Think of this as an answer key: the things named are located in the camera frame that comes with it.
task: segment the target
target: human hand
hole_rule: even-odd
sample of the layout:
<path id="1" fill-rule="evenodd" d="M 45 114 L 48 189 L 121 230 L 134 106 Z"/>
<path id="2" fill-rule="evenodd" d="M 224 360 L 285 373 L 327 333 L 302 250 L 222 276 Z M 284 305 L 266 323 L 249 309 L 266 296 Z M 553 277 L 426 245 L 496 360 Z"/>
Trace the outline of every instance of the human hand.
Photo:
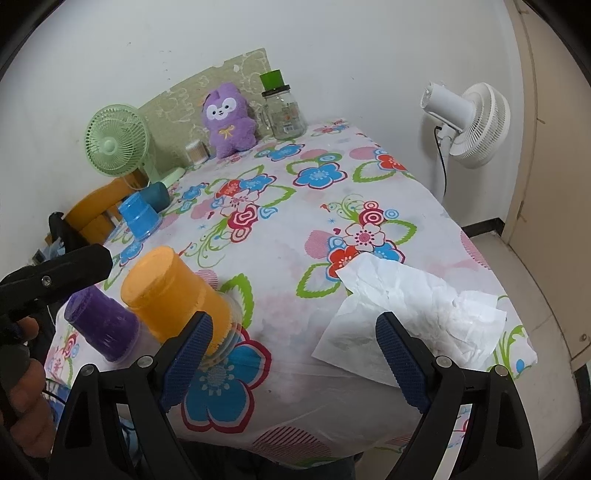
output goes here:
<path id="1" fill-rule="evenodd" d="M 39 325 L 33 318 L 26 317 L 18 324 L 25 340 L 35 338 L 39 333 Z M 37 360 L 31 359 L 28 370 L 8 393 L 12 407 L 22 414 L 10 433 L 26 455 L 38 458 L 50 455 L 56 436 L 49 403 L 41 395 L 44 388 L 45 369 Z M 2 412 L 0 421 L 4 423 Z"/>

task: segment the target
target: door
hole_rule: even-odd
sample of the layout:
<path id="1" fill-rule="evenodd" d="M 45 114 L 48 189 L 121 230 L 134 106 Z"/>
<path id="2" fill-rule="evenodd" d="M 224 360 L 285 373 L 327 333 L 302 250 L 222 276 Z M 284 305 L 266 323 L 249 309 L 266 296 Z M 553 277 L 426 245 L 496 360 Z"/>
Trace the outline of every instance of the door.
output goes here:
<path id="1" fill-rule="evenodd" d="M 538 125 L 509 244 L 550 304 L 576 369 L 591 360 L 591 87 L 554 31 L 523 10 Z"/>

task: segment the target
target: glass jar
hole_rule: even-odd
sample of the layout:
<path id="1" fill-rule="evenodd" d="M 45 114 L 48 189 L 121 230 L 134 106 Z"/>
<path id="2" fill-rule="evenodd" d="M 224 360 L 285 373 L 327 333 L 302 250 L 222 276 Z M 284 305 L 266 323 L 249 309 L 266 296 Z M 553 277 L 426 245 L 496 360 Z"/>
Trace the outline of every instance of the glass jar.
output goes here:
<path id="1" fill-rule="evenodd" d="M 262 96 L 266 121 L 277 140 L 290 140 L 306 133 L 306 122 L 289 85 L 267 90 Z"/>

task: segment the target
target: power cord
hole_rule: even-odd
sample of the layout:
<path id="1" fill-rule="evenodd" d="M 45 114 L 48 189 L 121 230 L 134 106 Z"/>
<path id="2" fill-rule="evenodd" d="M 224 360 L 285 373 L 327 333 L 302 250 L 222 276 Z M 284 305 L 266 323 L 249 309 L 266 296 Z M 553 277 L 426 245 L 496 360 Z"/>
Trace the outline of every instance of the power cord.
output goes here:
<path id="1" fill-rule="evenodd" d="M 45 395 L 49 395 L 50 397 L 55 398 L 58 402 L 63 403 L 64 405 L 66 404 L 66 401 L 63 398 L 58 397 L 55 393 L 50 392 L 49 390 L 43 390 L 43 393 Z"/>
<path id="2" fill-rule="evenodd" d="M 435 136 L 435 144 L 437 145 L 437 151 L 439 152 L 439 159 L 441 159 L 441 166 L 443 167 L 443 178 L 445 179 L 445 186 L 443 188 L 443 195 L 447 193 L 447 172 L 445 169 L 445 162 L 443 161 L 443 154 L 441 153 L 441 147 L 439 146 L 439 139 L 437 138 L 437 132 L 441 130 L 441 127 L 435 127 L 433 135 Z"/>

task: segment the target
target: screw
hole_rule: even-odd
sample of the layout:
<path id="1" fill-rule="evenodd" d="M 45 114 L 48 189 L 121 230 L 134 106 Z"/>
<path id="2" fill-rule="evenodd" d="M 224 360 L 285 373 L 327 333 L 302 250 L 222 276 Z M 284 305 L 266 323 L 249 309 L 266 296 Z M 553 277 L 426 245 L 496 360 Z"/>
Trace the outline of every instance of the screw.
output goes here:
<path id="1" fill-rule="evenodd" d="M 153 362 L 154 359 L 151 356 L 144 355 L 139 357 L 137 364 L 140 368 L 148 368 L 150 365 L 152 365 Z"/>
<path id="2" fill-rule="evenodd" d="M 442 368 L 450 368 L 452 365 L 452 360 L 446 356 L 438 356 L 436 362 Z"/>
<path id="3" fill-rule="evenodd" d="M 80 368 L 80 374 L 84 377 L 88 377 L 93 371 L 95 371 L 95 366 L 88 364 Z"/>
<path id="4" fill-rule="evenodd" d="M 495 366 L 495 373 L 497 375 L 499 375 L 500 377 L 506 377 L 507 375 L 509 375 L 509 371 L 503 365 L 496 365 Z"/>

